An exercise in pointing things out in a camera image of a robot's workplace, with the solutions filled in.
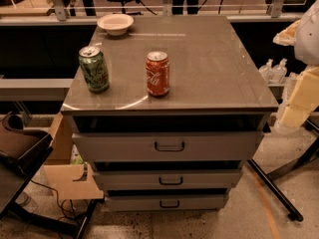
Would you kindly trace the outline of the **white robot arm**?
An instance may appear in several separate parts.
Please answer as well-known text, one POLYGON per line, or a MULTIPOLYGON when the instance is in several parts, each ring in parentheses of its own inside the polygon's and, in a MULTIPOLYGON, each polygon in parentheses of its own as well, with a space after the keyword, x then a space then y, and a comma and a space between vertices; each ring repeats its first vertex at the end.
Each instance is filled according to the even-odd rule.
POLYGON ((302 17, 277 33, 275 44, 292 46, 305 69, 290 79, 276 116, 279 127, 297 128, 319 107, 319 0, 302 17))

